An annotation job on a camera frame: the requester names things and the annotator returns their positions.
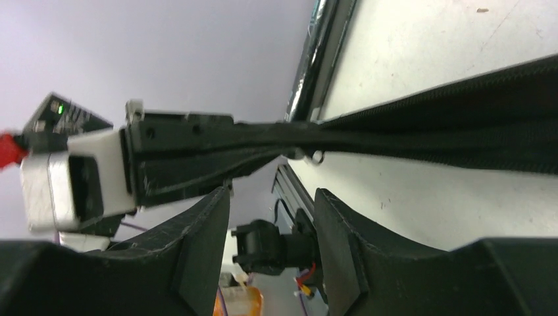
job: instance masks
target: white surface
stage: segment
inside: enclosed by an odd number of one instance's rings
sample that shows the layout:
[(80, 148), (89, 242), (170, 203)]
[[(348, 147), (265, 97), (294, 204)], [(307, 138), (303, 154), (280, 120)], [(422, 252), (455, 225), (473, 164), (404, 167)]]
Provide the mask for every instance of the white surface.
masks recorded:
[(69, 232), (60, 232), (59, 235), (60, 245), (77, 252), (105, 250), (111, 243), (110, 238), (102, 236), (71, 234)]
[[(322, 117), (556, 53), (557, 14), (558, 1), (359, 0)], [(311, 195), (328, 188), (429, 246), (558, 234), (558, 178), (333, 153), (291, 166)]]
[(97, 161), (104, 217), (125, 214), (135, 209), (134, 197), (126, 189), (118, 130), (102, 130), (70, 137), (68, 151), (71, 155), (94, 157)]

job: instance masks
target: screw hole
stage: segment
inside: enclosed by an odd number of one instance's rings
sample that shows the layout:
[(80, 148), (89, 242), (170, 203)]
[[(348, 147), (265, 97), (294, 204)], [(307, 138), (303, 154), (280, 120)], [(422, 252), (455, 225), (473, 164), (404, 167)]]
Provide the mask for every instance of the screw hole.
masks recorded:
[(192, 126), (192, 132), (196, 135), (200, 135), (201, 134), (201, 127), (200, 125), (194, 125)]
[(153, 128), (148, 128), (145, 131), (145, 135), (147, 136), (147, 138), (149, 138), (150, 140), (152, 140), (153, 138), (155, 138), (155, 129)]

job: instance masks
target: purple wire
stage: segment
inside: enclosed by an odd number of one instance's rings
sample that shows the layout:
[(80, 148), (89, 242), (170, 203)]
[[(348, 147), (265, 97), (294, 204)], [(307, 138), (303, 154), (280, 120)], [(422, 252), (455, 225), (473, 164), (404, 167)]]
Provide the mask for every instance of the purple wire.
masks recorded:
[(126, 227), (130, 227), (130, 228), (133, 228), (133, 229), (137, 229), (137, 230), (140, 230), (142, 232), (147, 232), (148, 231), (147, 228), (144, 228), (144, 227), (141, 227), (141, 226), (138, 226), (138, 225), (134, 225), (134, 224), (130, 224), (130, 223), (121, 222), (121, 225), (126, 226)]
[(221, 292), (221, 287), (220, 286), (217, 286), (217, 296), (219, 297), (219, 300), (221, 301), (221, 309), (223, 310), (223, 315), (228, 316), (228, 313), (226, 311), (226, 305), (225, 305), (225, 297), (223, 296), (223, 292)]
[(304, 299), (302, 298), (302, 293), (298, 293), (298, 298), (300, 300), (300, 307), (302, 307), (302, 312), (304, 312), (304, 316), (308, 316), (308, 312), (306, 311), (306, 305), (304, 305)]

